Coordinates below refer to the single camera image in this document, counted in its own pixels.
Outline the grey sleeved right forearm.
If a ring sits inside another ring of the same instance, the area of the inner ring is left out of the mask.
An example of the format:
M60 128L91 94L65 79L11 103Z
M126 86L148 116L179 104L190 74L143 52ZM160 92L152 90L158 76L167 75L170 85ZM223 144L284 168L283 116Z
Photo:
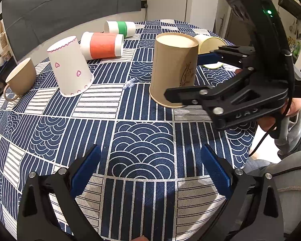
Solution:
M301 153L301 110L294 118L295 122L289 121L284 138L275 140L280 159L294 153Z

